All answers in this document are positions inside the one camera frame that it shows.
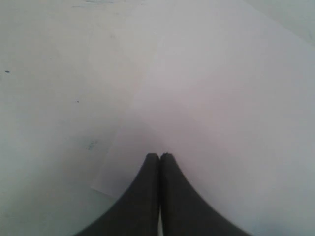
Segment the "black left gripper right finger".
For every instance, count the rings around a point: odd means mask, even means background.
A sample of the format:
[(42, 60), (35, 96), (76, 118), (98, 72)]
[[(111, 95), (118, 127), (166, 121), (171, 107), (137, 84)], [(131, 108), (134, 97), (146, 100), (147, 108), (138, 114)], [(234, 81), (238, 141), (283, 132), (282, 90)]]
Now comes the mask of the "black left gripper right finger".
[(247, 236), (195, 191), (174, 156), (160, 158), (160, 207), (165, 236)]

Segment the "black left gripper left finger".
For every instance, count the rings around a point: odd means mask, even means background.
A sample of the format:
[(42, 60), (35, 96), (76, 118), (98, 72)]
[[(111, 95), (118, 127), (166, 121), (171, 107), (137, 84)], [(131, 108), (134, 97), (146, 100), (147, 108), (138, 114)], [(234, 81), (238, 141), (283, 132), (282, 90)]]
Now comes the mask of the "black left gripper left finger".
[(109, 210), (78, 236), (157, 236), (159, 157), (147, 154), (137, 176)]

